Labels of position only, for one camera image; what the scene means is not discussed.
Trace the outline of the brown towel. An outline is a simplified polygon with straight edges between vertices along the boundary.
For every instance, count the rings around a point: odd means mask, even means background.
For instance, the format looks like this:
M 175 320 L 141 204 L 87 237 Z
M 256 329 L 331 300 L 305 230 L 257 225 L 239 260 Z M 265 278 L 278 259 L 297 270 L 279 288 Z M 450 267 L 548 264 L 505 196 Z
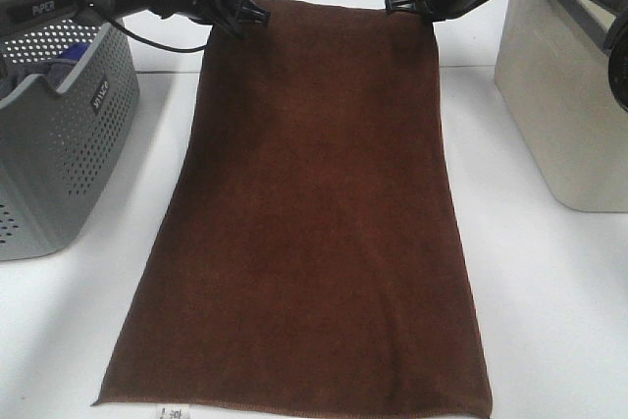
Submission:
M 487 418 L 439 52 L 408 14 L 261 0 L 213 29 L 189 145 L 99 401 Z

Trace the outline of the beige plastic basket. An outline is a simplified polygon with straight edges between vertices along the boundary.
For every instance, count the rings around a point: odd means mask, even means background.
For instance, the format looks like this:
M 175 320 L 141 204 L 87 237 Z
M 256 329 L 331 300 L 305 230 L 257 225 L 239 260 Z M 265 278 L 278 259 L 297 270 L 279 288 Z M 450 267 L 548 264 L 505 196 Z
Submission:
M 509 0 L 495 81 L 552 195 L 627 209 L 627 113 L 607 58 L 558 0 Z

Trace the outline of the blue cloth in basket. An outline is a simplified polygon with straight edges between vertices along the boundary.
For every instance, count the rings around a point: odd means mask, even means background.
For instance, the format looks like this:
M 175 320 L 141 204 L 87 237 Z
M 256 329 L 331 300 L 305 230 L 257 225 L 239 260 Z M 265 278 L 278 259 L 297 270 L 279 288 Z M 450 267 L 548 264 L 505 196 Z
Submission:
M 70 45 L 67 49 L 58 55 L 60 60 L 68 60 L 77 62 L 81 59 L 84 53 L 88 50 L 90 44 L 84 42 L 77 42 Z

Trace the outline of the grey cloth in basket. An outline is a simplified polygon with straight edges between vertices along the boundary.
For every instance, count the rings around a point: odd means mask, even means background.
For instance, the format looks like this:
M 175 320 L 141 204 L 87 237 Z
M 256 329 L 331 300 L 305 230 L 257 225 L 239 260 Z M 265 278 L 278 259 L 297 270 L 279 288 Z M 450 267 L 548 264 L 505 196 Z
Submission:
M 20 65 L 1 79 L 1 98 L 8 97 L 30 76 L 43 76 L 48 85 L 52 89 L 56 89 L 65 80 L 75 64 L 73 61 L 61 59 Z

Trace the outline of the grey perforated plastic basket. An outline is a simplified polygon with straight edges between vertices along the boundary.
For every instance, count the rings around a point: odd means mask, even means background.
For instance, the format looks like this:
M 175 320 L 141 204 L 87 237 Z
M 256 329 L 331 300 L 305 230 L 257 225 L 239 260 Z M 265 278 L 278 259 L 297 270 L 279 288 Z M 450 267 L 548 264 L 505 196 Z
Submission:
M 89 43 L 52 89 L 26 78 L 1 98 L 1 258 L 54 253 L 72 242 L 118 161 L 139 89 L 126 37 L 109 26 L 61 20 L 1 34 L 1 79 L 25 63 L 60 60 Z

